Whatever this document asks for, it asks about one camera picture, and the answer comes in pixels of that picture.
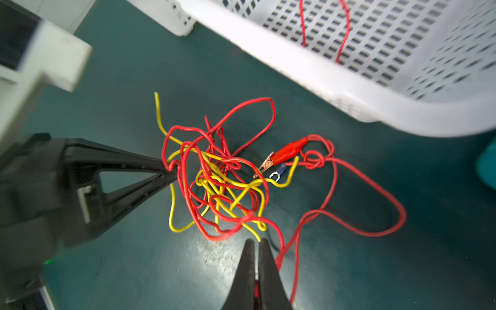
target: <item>plastic clip handle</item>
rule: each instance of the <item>plastic clip handle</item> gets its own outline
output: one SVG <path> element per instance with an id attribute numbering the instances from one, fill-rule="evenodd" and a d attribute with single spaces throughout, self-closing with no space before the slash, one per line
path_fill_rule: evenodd
<path id="1" fill-rule="evenodd" d="M 302 148 L 308 143 L 307 138 L 291 142 L 274 155 L 270 156 L 274 165 L 278 165 L 298 155 Z"/>
<path id="2" fill-rule="evenodd" d="M 281 164 L 279 167 L 277 167 L 277 170 L 276 172 L 281 176 L 285 171 L 286 171 L 286 168 L 288 166 L 286 166 L 284 163 Z"/>

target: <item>alligator clip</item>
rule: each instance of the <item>alligator clip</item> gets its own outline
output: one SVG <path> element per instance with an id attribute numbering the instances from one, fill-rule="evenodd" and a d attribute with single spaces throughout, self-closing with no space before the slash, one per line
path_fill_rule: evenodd
<path id="1" fill-rule="evenodd" d="M 270 153 L 270 155 L 265 159 L 265 161 L 260 166 L 259 170 L 261 173 L 264 173 L 265 170 L 269 169 L 272 166 L 279 165 L 284 163 L 288 159 L 291 159 L 298 155 L 298 153 L 302 150 L 305 144 L 308 143 L 308 139 L 305 137 L 301 140 L 291 142 L 290 144 L 283 147 L 277 153 Z"/>
<path id="2" fill-rule="evenodd" d="M 272 162 L 272 159 L 270 158 L 270 156 L 272 156 L 272 154 L 274 154 L 274 152 L 270 153 L 269 156 L 267 156 L 267 158 L 263 161 L 263 163 L 260 165 L 260 173 L 264 173 L 265 170 L 269 169 L 270 167 L 274 166 L 274 163 Z M 258 175 L 255 173 L 253 175 L 253 179 L 255 180 L 256 178 L 258 177 Z"/>

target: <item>white container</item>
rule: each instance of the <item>white container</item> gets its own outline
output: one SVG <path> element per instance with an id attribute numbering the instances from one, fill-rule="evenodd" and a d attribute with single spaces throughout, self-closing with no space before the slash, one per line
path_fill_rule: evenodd
<path id="1" fill-rule="evenodd" d="M 176 35 L 197 20 L 361 122 L 424 136 L 496 127 L 496 1 L 129 0 Z"/>

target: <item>green surface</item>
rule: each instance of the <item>green surface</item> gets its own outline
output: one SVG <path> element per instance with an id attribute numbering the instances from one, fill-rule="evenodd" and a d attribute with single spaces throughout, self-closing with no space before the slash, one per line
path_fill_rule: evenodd
<path id="1" fill-rule="evenodd" d="M 489 144 L 477 160 L 476 170 L 488 186 L 496 189 L 496 139 Z"/>
<path id="2" fill-rule="evenodd" d="M 355 235 L 327 218 L 305 227 L 295 309 L 496 308 L 496 191 L 474 170 L 494 133 L 432 139 L 359 123 L 205 27 L 175 37 L 123 0 L 97 2 L 76 35 L 94 49 L 81 83 L 73 93 L 48 87 L 27 131 L 158 157 L 163 137 L 153 91 L 161 95 L 166 128 L 204 128 L 204 115 L 215 123 L 244 100 L 271 96 L 276 123 L 243 157 L 258 163 L 318 133 L 335 143 L 337 157 L 405 204 L 406 225 L 384 238 Z M 235 115 L 225 125 L 231 149 L 269 119 L 268 105 Z M 323 201 L 331 179 L 331 165 L 297 170 L 289 188 L 271 192 L 265 215 L 289 238 L 300 216 Z M 108 186 L 118 181 L 110 178 Z M 99 239 L 62 249 L 45 266 L 59 309 L 220 309 L 250 235 L 211 243 L 197 229 L 174 234 L 170 201 L 164 190 Z M 344 169 L 331 207 L 370 230 L 396 220 L 384 199 Z M 188 221 L 182 199 L 176 221 Z M 275 239 L 273 231 L 269 236 Z M 287 255 L 281 275 L 287 292 L 293 258 Z"/>

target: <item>copper clip jaw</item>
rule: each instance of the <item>copper clip jaw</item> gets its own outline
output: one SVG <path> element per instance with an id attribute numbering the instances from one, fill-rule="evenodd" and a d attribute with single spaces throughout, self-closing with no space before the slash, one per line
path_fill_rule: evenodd
<path id="1" fill-rule="evenodd" d="M 274 154 L 274 152 L 270 153 L 270 155 L 267 156 L 267 158 L 261 164 L 261 166 L 259 168 L 261 173 L 263 173 L 265 170 L 269 169 L 270 167 L 274 166 L 274 163 L 272 162 L 272 159 L 270 158 L 270 156 L 272 156 L 272 154 Z M 258 175 L 255 173 L 253 175 L 253 179 L 255 180 L 257 177 L 258 177 Z"/>

